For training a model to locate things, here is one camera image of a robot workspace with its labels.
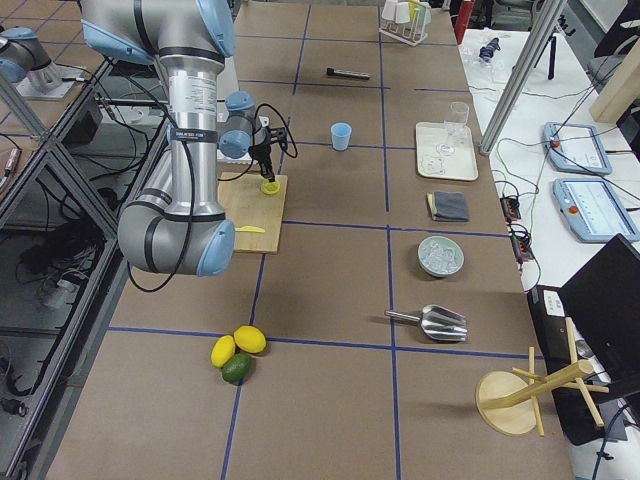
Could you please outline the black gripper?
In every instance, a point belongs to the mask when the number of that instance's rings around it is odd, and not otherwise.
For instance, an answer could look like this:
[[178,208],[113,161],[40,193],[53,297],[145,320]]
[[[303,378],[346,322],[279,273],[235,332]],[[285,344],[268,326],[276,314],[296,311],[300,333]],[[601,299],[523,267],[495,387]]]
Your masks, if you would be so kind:
[[275,182],[276,175],[271,162],[271,145],[258,145],[255,147],[255,160],[260,166],[260,172],[265,182]]

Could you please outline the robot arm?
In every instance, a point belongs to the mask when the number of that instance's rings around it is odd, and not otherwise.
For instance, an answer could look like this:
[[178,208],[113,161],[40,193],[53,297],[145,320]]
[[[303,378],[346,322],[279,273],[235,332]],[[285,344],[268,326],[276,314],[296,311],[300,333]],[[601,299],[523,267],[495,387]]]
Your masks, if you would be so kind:
[[231,260],[235,226],[218,202],[217,159],[250,155],[268,181],[272,133],[251,95],[236,91],[221,121],[218,76],[236,50],[225,1],[84,1],[83,34],[95,51],[155,66],[168,97],[170,149],[124,208],[120,249],[147,272],[214,276]]
[[32,29],[13,27],[1,32],[1,73],[9,82],[18,83],[51,63]]

